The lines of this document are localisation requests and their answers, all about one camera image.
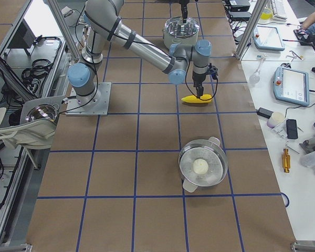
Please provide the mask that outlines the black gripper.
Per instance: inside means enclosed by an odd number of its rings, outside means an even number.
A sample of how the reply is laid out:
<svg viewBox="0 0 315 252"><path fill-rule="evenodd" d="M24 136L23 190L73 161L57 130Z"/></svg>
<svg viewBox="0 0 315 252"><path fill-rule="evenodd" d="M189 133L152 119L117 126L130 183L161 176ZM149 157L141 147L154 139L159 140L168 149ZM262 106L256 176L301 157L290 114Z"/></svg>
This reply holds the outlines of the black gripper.
<svg viewBox="0 0 315 252"><path fill-rule="evenodd" d="M182 22L185 24L188 18L187 10L188 0L181 0L181 12L182 12ZM200 98L203 95L203 82L206 79L206 73L196 73L192 72L193 87L196 88L197 97Z"/></svg>

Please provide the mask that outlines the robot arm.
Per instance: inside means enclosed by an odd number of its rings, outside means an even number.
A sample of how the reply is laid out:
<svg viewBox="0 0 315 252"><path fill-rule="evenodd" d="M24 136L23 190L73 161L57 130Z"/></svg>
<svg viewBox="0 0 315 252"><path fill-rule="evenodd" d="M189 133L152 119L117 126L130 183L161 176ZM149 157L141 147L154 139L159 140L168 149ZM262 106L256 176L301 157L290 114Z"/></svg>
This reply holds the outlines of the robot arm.
<svg viewBox="0 0 315 252"><path fill-rule="evenodd" d="M115 42L124 49L134 52L168 75L170 83L181 84L186 79L187 69L193 65L192 79L196 97L204 92L202 83L208 75L217 74L210 63L212 44L199 40L195 45L172 44L166 54L136 31L122 22L119 15L123 1L86 1L84 18L90 25L87 44L81 51L80 60L68 69L68 79L72 85L78 104L85 110L93 108L99 101L100 91L94 80L102 62L102 50L107 41Z"/></svg>

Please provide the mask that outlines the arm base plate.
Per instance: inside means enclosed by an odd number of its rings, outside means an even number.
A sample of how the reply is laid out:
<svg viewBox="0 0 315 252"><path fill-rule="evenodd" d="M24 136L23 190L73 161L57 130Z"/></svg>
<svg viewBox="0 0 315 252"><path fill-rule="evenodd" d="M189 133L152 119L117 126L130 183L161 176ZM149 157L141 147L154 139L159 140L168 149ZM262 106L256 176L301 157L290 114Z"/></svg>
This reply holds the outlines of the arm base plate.
<svg viewBox="0 0 315 252"><path fill-rule="evenodd" d="M74 88L71 89L71 96L67 104L65 115L67 116L106 116L108 114L111 82L98 83L98 91L86 97L76 95Z"/></svg>

